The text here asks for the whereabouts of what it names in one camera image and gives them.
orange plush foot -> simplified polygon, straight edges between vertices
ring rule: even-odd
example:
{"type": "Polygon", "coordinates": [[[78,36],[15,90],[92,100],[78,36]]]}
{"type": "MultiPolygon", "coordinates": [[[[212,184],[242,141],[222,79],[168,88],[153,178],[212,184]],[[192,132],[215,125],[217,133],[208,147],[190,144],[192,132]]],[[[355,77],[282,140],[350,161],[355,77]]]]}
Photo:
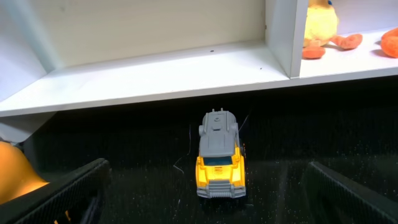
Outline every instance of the orange plush foot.
{"type": "Polygon", "coordinates": [[[381,41],[381,49],[386,55],[398,58],[398,35],[384,38],[381,41]]]}
{"type": "Polygon", "coordinates": [[[381,40],[384,40],[387,37],[398,37],[398,28],[386,32],[383,37],[381,37],[381,40]]]}
{"type": "Polygon", "coordinates": [[[331,41],[337,46],[345,50],[351,50],[357,48],[362,43],[362,34],[354,34],[348,37],[334,36],[331,41]]]}
{"type": "Polygon", "coordinates": [[[318,59],[322,58],[326,50],[323,47],[305,47],[303,48],[303,58],[318,59]]]}

stuffed toy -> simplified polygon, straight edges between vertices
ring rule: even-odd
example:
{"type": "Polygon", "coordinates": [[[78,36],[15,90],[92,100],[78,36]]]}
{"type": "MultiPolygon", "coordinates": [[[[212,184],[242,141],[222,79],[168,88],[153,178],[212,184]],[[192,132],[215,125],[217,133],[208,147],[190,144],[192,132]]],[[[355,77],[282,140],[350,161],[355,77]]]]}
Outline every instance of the stuffed toy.
{"type": "Polygon", "coordinates": [[[303,58],[322,58],[325,49],[322,47],[332,41],[345,50],[355,49],[362,42],[361,34],[349,37],[337,35],[337,18],[335,8],[328,0],[309,0],[307,21],[305,23],[303,58]]]}
{"type": "Polygon", "coordinates": [[[386,32],[381,38],[381,49],[390,57],[398,58],[398,28],[386,32]]]}

truck windshield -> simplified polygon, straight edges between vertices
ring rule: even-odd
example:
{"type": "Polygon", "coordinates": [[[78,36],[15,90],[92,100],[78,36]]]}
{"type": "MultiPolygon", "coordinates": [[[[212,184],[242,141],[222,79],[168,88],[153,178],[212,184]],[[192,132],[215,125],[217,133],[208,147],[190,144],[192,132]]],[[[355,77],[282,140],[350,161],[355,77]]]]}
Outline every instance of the truck windshield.
{"type": "Polygon", "coordinates": [[[203,158],[205,166],[225,166],[232,164],[232,157],[215,157],[215,158],[203,158]]]}

gray bumper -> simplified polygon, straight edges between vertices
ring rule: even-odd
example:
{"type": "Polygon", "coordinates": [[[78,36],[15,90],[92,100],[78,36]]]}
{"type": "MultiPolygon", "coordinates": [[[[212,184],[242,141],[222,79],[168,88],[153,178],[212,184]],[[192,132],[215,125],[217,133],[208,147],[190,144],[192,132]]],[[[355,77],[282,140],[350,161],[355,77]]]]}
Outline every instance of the gray bumper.
{"type": "Polygon", "coordinates": [[[246,188],[235,187],[229,180],[211,180],[206,187],[198,187],[197,193],[204,198],[238,198],[246,195],[246,188]]]}

toy car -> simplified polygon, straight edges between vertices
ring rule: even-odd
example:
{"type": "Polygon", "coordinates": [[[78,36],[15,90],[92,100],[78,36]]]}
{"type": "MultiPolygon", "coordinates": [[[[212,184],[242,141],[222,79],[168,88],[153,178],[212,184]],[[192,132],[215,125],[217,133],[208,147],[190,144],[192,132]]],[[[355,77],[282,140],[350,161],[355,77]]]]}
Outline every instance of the toy car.
{"type": "Polygon", "coordinates": [[[197,194],[204,198],[239,198],[246,195],[243,147],[235,116],[213,111],[199,126],[196,164],[197,194]]]}

